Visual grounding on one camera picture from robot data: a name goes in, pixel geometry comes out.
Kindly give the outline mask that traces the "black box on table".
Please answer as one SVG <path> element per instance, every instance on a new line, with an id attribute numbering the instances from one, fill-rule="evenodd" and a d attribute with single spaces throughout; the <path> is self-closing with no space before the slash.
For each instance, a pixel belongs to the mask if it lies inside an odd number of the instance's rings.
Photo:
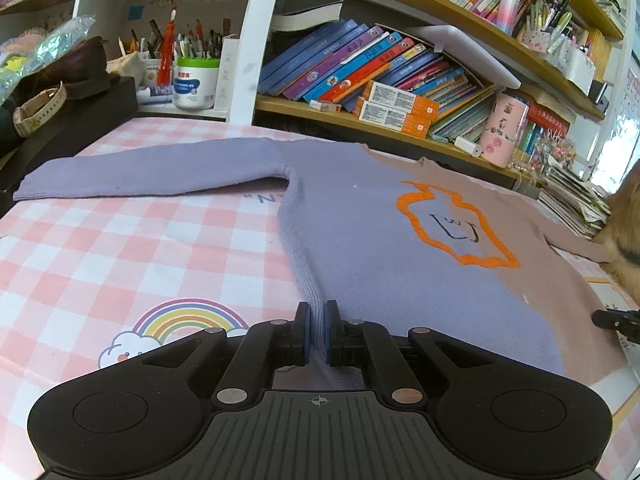
<path id="1" fill-rule="evenodd" d="M 134 78 L 83 101 L 65 103 L 54 118 L 29 136 L 1 167 L 1 197 L 11 197 L 21 180 L 50 159 L 74 156 L 128 122 L 138 108 Z"/>

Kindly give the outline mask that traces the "pink gradient bottle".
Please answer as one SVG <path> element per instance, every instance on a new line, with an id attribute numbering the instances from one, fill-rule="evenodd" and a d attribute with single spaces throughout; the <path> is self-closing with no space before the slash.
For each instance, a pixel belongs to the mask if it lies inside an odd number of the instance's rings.
<path id="1" fill-rule="evenodd" d="M 500 0 L 496 18 L 496 26 L 505 34 L 511 35 L 514 27 L 514 20 L 518 13 L 520 0 Z"/>

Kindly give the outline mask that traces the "row of leaning books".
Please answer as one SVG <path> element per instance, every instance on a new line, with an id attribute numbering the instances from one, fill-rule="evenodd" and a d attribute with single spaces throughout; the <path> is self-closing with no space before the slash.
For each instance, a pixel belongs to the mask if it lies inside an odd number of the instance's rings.
<path id="1" fill-rule="evenodd" d="M 258 110 L 298 116 L 351 114 L 369 81 L 439 105 L 427 136 L 451 143 L 480 137 L 497 86 L 446 52 L 381 24 L 337 20 L 306 32 L 278 32 L 262 64 Z"/>

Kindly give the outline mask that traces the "upper orange white box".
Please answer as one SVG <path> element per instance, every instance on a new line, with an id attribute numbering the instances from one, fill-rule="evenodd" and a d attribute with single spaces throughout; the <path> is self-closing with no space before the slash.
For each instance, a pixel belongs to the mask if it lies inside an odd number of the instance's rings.
<path id="1" fill-rule="evenodd" d="M 437 103 L 423 96 L 417 96 L 411 92 L 381 84 L 377 81 L 369 81 L 360 96 L 365 101 L 427 119 L 435 119 L 439 109 Z"/>

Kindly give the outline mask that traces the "golden furry dog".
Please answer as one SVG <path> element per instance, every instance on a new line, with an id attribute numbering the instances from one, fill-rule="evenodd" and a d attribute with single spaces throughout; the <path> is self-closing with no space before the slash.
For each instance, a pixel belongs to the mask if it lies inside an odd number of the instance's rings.
<path id="1" fill-rule="evenodd" d="M 611 214 L 606 225 L 593 237 L 610 253 L 601 268 L 639 304 L 640 299 L 640 160 L 628 172 L 620 188 L 606 202 Z"/>

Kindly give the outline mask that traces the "pink cartoon tumbler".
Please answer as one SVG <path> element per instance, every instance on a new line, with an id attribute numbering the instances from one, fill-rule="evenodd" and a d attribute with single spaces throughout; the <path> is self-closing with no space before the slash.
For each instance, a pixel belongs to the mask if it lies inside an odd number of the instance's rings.
<path id="1" fill-rule="evenodd" d="M 521 99 L 498 93 L 480 135 L 480 157 L 499 168 L 509 166 L 527 122 L 528 106 Z"/>

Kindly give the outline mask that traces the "white charger adapter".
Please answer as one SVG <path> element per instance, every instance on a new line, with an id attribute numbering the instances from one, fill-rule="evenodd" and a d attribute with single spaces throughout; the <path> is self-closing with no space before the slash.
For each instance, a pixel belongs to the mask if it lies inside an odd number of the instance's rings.
<path id="1" fill-rule="evenodd" d="M 472 157 L 479 158 L 483 153 L 483 149 L 480 144 L 472 142 L 468 139 L 462 138 L 462 136 L 458 136 L 456 140 L 454 140 L 454 146 L 462 151 L 465 154 L 468 154 Z"/>

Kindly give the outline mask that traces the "wooden white bookshelf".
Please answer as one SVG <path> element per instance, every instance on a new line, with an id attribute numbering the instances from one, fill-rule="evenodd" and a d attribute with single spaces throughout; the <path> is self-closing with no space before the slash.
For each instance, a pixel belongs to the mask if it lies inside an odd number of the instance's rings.
<path id="1" fill-rule="evenodd" d="M 614 39 L 615 27 L 597 14 L 579 42 L 548 35 L 541 0 L 527 1 L 515 12 L 526 21 L 522 38 L 450 0 L 14 0 L 2 4 L 1 36 L 88 16 L 112 58 L 127 44 L 151 65 L 215 55 L 215 99 L 195 116 L 309 119 L 454 156 L 450 136 L 402 133 L 372 99 L 427 99 L 454 136 L 463 115 L 485 118 L 500 91 L 546 92 L 579 116 L 603 118 L 589 95 L 590 48 Z"/>

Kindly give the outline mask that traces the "orange white box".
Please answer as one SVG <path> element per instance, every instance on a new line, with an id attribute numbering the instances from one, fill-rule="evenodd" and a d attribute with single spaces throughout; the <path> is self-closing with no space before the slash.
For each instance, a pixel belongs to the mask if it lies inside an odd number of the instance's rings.
<path id="1" fill-rule="evenodd" d="M 427 137 L 428 129 L 431 125 L 431 121 L 427 118 L 366 101 L 363 98 L 358 99 L 354 108 L 354 115 L 360 122 L 384 127 L 419 139 Z"/>
<path id="2" fill-rule="evenodd" d="M 369 81 L 360 96 L 365 101 L 427 119 L 435 119 L 439 109 L 437 103 L 423 96 L 417 96 L 411 92 L 381 84 L 377 81 Z"/>

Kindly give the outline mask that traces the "purple and pink sweater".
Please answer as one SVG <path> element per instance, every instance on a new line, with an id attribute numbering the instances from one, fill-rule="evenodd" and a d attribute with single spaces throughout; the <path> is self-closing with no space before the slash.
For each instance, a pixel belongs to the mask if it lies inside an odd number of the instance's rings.
<path id="1" fill-rule="evenodd" d="M 207 140 L 52 159 L 17 200 L 178 196 L 262 179 L 286 182 L 281 244 L 315 311 L 336 301 L 394 334 L 431 327 L 593 385 L 624 367 L 616 335 L 592 322 L 601 300 L 574 254 L 608 261 L 526 198 L 421 159 L 358 143 Z"/>

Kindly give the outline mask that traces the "stack of magazines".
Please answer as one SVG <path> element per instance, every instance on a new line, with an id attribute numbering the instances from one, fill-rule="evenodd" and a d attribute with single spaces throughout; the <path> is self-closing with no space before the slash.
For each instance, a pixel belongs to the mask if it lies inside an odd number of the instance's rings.
<path id="1" fill-rule="evenodd" d="M 592 240 L 605 227 L 611 209 L 587 182 L 555 166 L 544 168 L 541 181 L 538 202 L 574 234 Z"/>

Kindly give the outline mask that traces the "lower orange white box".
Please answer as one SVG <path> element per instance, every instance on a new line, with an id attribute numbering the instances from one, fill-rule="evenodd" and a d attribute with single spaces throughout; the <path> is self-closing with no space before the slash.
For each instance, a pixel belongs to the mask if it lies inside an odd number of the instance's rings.
<path id="1" fill-rule="evenodd" d="M 431 125 L 431 121 L 427 118 L 366 101 L 363 98 L 358 99 L 354 108 L 354 115 L 360 122 L 384 127 L 419 139 L 427 137 L 428 129 Z"/>

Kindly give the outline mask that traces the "white green pen can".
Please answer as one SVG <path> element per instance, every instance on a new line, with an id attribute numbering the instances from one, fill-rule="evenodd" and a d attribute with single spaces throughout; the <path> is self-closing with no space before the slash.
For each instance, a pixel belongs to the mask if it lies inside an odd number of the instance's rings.
<path id="1" fill-rule="evenodd" d="M 218 58 L 178 58 L 172 102 L 179 110 L 209 110 L 215 104 Z"/>

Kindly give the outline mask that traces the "white foam board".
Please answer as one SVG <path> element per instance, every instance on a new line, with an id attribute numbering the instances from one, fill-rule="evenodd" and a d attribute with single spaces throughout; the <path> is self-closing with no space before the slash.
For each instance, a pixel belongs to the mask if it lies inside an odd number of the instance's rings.
<path id="1" fill-rule="evenodd" d="M 494 84 L 518 90 L 521 81 L 465 32 L 451 25 L 411 27 L 408 34 L 446 52 L 470 70 Z"/>

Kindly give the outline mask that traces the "beige watch band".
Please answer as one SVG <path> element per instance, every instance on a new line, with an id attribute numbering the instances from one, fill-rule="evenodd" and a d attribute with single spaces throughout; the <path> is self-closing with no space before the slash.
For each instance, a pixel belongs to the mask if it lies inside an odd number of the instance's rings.
<path id="1" fill-rule="evenodd" d="M 17 107 L 13 113 L 13 125 L 17 134 L 26 139 L 58 114 L 67 99 L 64 84 L 46 89 Z"/>

